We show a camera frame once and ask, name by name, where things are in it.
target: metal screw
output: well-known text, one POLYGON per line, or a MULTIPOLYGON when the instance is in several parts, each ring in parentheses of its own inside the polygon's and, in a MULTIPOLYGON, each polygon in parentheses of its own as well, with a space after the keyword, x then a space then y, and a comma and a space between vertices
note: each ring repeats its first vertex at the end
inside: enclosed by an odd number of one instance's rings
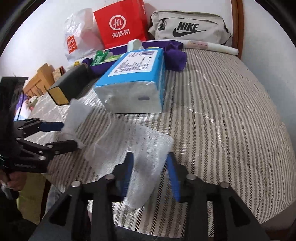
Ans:
POLYGON ((105 179, 106 179, 106 180, 112 180, 112 179, 114 179, 114 178, 115 178, 115 175, 112 174, 112 173, 109 173, 109 174, 107 174, 107 175, 105 176, 105 179))
POLYGON ((81 182, 79 182, 79 181, 74 181, 71 183, 71 186, 74 188, 79 187, 80 185, 81 185, 81 182))
POLYGON ((229 184, 227 182, 221 182, 220 187, 222 188, 229 188, 229 184))
POLYGON ((194 179, 196 179, 196 176, 195 176, 194 174, 187 174, 187 175, 186 175, 186 178, 187 178, 188 180, 194 180, 194 179))

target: person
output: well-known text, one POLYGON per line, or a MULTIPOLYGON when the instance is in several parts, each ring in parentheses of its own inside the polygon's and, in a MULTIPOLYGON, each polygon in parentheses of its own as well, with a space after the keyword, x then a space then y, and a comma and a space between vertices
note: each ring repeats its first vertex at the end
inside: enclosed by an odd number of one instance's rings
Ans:
MULTIPOLYGON (((15 191, 23 190, 27 174, 25 172, 13 172, 7 175, 0 170, 0 183, 5 183, 15 191)), ((34 232, 36 224, 23 219, 17 209, 16 200, 8 200, 0 189, 0 240, 27 241, 34 232)))

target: tissue pack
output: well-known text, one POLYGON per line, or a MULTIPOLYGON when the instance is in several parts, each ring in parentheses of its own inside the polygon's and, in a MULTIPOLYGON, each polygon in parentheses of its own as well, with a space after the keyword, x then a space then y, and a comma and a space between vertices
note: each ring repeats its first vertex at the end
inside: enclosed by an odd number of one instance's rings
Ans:
POLYGON ((97 81, 94 90, 107 111, 161 113, 165 64, 163 50, 127 52, 97 81))

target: black box with gold end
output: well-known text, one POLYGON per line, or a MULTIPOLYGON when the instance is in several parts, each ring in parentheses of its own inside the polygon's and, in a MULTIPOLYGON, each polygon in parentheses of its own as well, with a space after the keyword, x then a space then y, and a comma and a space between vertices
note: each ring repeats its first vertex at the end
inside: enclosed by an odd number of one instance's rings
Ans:
POLYGON ((68 105, 71 99, 79 96, 93 78, 88 66, 80 64, 62 75, 47 92, 57 105, 68 105))

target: red paper bag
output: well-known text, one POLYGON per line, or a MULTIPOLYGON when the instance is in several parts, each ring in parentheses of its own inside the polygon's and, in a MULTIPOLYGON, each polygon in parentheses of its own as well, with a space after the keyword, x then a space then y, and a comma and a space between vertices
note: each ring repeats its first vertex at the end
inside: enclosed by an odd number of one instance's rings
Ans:
POLYGON ((124 0, 94 12, 105 48, 148 40, 143 0, 124 0))

